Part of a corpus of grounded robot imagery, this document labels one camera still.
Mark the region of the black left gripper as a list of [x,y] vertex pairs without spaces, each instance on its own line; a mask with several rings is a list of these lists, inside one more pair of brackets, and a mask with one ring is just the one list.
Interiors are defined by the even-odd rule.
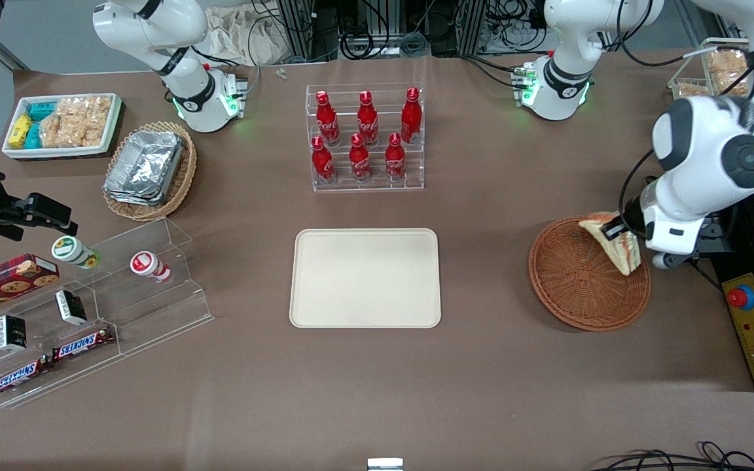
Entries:
[[640,196],[626,201],[623,207],[623,220],[612,218],[602,224],[602,235],[608,241],[613,241],[628,232],[633,233],[638,239],[647,239]]

